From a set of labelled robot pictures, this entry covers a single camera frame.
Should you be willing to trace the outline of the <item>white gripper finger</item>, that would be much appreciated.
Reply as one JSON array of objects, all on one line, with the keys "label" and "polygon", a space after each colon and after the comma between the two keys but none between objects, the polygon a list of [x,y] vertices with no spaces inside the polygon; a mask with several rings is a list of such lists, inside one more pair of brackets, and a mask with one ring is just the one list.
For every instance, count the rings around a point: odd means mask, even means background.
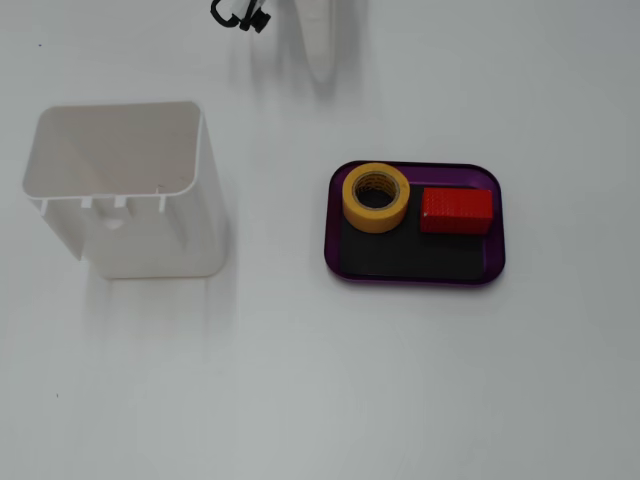
[{"label": "white gripper finger", "polygon": [[297,14],[312,74],[331,76],[335,53],[335,2],[333,0],[298,0]]}]

